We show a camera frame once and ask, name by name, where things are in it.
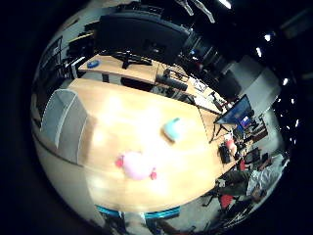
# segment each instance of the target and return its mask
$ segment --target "black chair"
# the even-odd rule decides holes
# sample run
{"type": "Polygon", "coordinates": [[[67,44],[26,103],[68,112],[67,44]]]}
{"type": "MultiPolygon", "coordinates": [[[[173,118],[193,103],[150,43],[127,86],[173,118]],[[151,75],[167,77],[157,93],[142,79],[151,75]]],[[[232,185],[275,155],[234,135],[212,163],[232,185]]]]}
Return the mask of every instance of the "black chair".
{"type": "Polygon", "coordinates": [[[133,80],[133,79],[125,78],[125,77],[122,77],[120,79],[120,83],[124,86],[128,86],[128,87],[135,88],[138,90],[148,91],[148,92],[150,92],[154,88],[153,84],[149,84],[143,81],[133,80]]]}
{"type": "Polygon", "coordinates": [[[230,70],[228,70],[225,75],[221,73],[216,90],[220,96],[227,101],[232,101],[237,99],[241,90],[241,85],[237,82],[234,74],[230,70]]]}

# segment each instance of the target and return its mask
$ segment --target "computer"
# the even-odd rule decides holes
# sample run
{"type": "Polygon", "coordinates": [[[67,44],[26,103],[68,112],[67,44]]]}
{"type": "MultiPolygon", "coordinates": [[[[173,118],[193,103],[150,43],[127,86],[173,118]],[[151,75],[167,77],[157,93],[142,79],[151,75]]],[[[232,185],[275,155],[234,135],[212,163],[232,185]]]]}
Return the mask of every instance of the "computer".
{"type": "Polygon", "coordinates": [[[234,130],[234,134],[237,137],[243,139],[245,137],[245,129],[251,123],[251,119],[248,117],[252,108],[248,100],[247,95],[244,95],[230,110],[224,115],[220,116],[214,123],[216,124],[236,124],[237,128],[234,130]]]}
{"type": "Polygon", "coordinates": [[[174,64],[190,32],[179,25],[139,13],[114,13],[100,18],[99,51],[127,52],[168,65],[174,64]]]}

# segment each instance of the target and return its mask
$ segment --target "red object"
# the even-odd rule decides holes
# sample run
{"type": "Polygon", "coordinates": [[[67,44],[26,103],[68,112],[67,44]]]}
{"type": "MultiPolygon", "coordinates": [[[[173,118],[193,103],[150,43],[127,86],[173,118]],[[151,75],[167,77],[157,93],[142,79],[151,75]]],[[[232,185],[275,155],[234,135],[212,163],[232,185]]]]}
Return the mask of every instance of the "red object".
{"type": "Polygon", "coordinates": [[[232,203],[233,198],[232,195],[222,195],[219,199],[222,209],[226,209],[232,203]]]}
{"type": "Polygon", "coordinates": [[[246,169],[245,160],[241,160],[241,163],[239,164],[239,169],[241,171],[246,169]]]}
{"type": "Polygon", "coordinates": [[[123,159],[118,159],[118,160],[116,160],[116,161],[115,161],[115,165],[116,165],[117,167],[119,167],[119,168],[123,167],[123,165],[124,165],[123,159]]]}
{"type": "Polygon", "coordinates": [[[155,180],[157,179],[157,173],[156,172],[152,172],[150,175],[151,180],[155,180]]]}

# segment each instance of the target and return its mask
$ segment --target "blue object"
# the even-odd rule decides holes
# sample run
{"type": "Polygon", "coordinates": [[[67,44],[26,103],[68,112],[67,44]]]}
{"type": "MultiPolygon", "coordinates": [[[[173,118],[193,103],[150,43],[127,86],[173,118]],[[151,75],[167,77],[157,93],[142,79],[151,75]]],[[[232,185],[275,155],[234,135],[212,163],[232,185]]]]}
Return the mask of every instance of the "blue object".
{"type": "Polygon", "coordinates": [[[180,212],[180,207],[168,209],[165,211],[146,212],[145,219],[175,217],[179,215],[179,212],[180,212]]]}
{"type": "Polygon", "coordinates": [[[179,120],[180,118],[177,117],[169,121],[163,128],[166,136],[172,141],[176,141],[180,138],[180,133],[179,133],[178,126],[177,126],[177,121],[179,120]]]}
{"type": "Polygon", "coordinates": [[[91,62],[87,63],[87,68],[92,69],[92,68],[98,66],[99,64],[100,64],[100,62],[98,60],[91,61],[91,62]]]}
{"type": "Polygon", "coordinates": [[[119,217],[119,213],[118,211],[114,211],[114,210],[110,210],[110,209],[106,209],[104,207],[100,207],[98,205],[95,205],[96,208],[98,209],[99,212],[114,216],[114,217],[119,217]]]}

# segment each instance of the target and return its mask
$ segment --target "desk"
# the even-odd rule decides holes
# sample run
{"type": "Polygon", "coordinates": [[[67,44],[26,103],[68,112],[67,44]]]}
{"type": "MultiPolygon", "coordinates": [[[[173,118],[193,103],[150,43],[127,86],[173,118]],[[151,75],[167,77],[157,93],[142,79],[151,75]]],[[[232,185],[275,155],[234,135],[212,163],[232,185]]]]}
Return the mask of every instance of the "desk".
{"type": "Polygon", "coordinates": [[[157,212],[189,203],[212,189],[223,173],[217,141],[208,144],[197,107],[125,86],[89,79],[74,80],[88,113],[79,163],[84,165],[94,203],[124,212],[157,212]],[[162,126],[180,117],[186,135],[173,144],[162,126]],[[157,159],[157,179],[136,181],[114,165],[124,151],[157,159]]]}
{"type": "MultiPolygon", "coordinates": [[[[166,64],[159,64],[159,67],[157,69],[157,75],[163,75],[164,71],[169,68],[169,69],[172,69],[173,71],[178,71],[182,74],[185,74],[185,71],[179,67],[179,66],[175,66],[175,67],[170,67],[166,64]]],[[[174,72],[171,72],[170,73],[170,77],[171,78],[175,78],[175,79],[179,79],[174,72]]],[[[193,96],[193,97],[196,97],[197,96],[197,90],[195,89],[195,86],[193,85],[192,81],[190,79],[188,79],[188,81],[186,82],[188,87],[187,87],[187,90],[186,91],[180,91],[182,94],[185,94],[185,95],[189,95],[189,96],[193,96]]]]}
{"type": "Polygon", "coordinates": [[[152,61],[151,66],[145,65],[130,65],[127,70],[122,68],[123,62],[112,57],[112,56],[100,56],[96,55],[81,65],[78,70],[79,71],[93,71],[100,72],[105,74],[118,75],[134,80],[139,80],[143,82],[147,82],[150,84],[155,84],[157,68],[159,62],[152,61]],[[87,63],[90,61],[98,60],[100,64],[93,68],[88,69],[87,63]]]}
{"type": "MultiPolygon", "coordinates": [[[[195,86],[196,81],[193,78],[191,78],[191,80],[193,82],[193,86],[195,86]]],[[[207,98],[208,95],[211,94],[212,92],[214,92],[214,90],[212,90],[209,87],[206,87],[203,92],[196,89],[197,96],[194,97],[195,103],[201,109],[211,111],[215,114],[221,114],[221,112],[216,108],[216,106],[213,104],[213,102],[207,98]]],[[[220,97],[220,95],[217,92],[215,92],[215,97],[217,100],[223,100],[224,101],[224,99],[222,97],[220,97]]]]}

